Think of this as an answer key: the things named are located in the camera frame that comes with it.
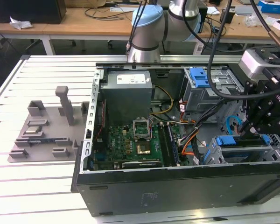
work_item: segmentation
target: gray power supply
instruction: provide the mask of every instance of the gray power supply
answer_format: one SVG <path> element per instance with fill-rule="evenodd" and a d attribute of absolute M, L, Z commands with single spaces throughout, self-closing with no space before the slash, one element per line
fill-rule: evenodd
<path fill-rule="evenodd" d="M 147 118 L 152 96 L 149 71 L 111 71 L 101 84 L 110 125 L 128 125 Z"/>

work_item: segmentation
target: small chip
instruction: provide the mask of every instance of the small chip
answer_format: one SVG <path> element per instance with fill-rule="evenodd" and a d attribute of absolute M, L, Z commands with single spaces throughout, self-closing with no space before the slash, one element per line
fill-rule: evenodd
<path fill-rule="evenodd" d="M 41 129 L 40 126 L 31 126 L 27 128 L 25 134 L 37 134 L 40 129 Z"/>
<path fill-rule="evenodd" d="M 147 141 L 138 141 L 136 143 L 137 154 L 150 154 L 150 142 Z"/>

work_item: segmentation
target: label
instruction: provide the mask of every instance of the label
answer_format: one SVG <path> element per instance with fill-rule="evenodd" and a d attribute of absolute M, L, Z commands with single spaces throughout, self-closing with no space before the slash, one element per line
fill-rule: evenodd
<path fill-rule="evenodd" d="M 194 162 L 196 165 L 199 165 L 199 160 L 196 158 L 196 156 L 193 157 L 193 162 Z"/>
<path fill-rule="evenodd" d="M 31 140 L 31 141 L 28 140 L 28 142 L 29 142 L 29 143 L 41 143 L 40 140 Z"/>
<path fill-rule="evenodd" d="M 180 105 L 179 107 L 181 109 L 181 112 L 185 112 L 185 105 Z"/>
<path fill-rule="evenodd" d="M 117 75 L 117 84 L 145 84 L 144 74 L 121 74 Z"/>
<path fill-rule="evenodd" d="M 206 142 L 205 142 L 205 141 L 202 141 L 202 142 L 201 142 L 201 146 L 202 146 L 202 147 L 206 147 Z"/>

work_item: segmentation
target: slotted metal table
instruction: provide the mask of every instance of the slotted metal table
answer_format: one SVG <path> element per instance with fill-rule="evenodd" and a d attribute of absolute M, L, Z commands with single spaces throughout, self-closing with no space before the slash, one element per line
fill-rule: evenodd
<path fill-rule="evenodd" d="M 207 56 L 162 56 L 163 62 L 207 62 Z M 217 56 L 215 61 L 239 61 Z M 74 161 L 9 163 L 8 153 L 31 100 L 60 105 L 58 85 L 69 88 L 73 105 L 87 101 L 96 62 L 124 62 L 125 56 L 23 56 L 0 88 L 0 224 L 2 223 L 280 223 L 280 194 L 263 205 L 106 216 L 93 218 L 80 194 L 70 192 Z M 191 192 L 186 193 L 191 200 Z M 215 221 L 214 217 L 227 220 Z"/>

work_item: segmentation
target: wooden desk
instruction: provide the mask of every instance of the wooden desk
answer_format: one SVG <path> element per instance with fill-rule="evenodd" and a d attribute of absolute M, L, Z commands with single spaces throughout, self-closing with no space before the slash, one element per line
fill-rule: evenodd
<path fill-rule="evenodd" d="M 100 11 L 108 10 L 108 8 L 100 8 Z M 48 24 L 44 30 L 44 34 L 49 35 L 118 35 L 129 36 L 132 25 L 132 12 L 126 13 L 126 16 L 120 15 L 122 20 L 101 21 L 85 16 L 85 9 L 83 8 L 68 8 L 66 16 L 61 24 Z M 94 9 L 89 10 L 88 14 L 93 15 Z M 96 12 L 95 16 L 104 17 L 115 15 L 120 12 Z"/>
<path fill-rule="evenodd" d="M 218 9 L 225 7 L 227 0 L 223 0 Z M 132 13 L 120 15 L 122 20 L 100 21 L 85 16 L 83 8 L 68 8 L 67 13 L 61 24 L 33 24 L 33 28 L 17 30 L 9 24 L 0 24 L 0 32 L 6 38 L 20 39 L 41 39 L 48 55 L 55 54 L 51 40 L 53 39 L 71 39 L 71 40 L 121 40 L 126 41 L 129 38 L 132 28 Z M 118 12 L 96 12 L 95 16 L 109 16 L 118 14 Z M 271 17 L 279 17 L 279 14 L 271 14 Z M 213 15 L 212 18 L 219 20 L 220 15 Z M 266 33 L 262 26 L 247 27 L 244 22 L 244 16 L 234 16 L 231 24 L 226 24 L 226 34 L 222 37 L 221 42 L 228 43 L 259 43 L 273 44 L 274 42 Z M 280 31 L 272 28 L 280 37 Z M 203 26 L 203 31 L 199 34 L 204 40 L 210 36 L 210 27 L 208 24 Z"/>

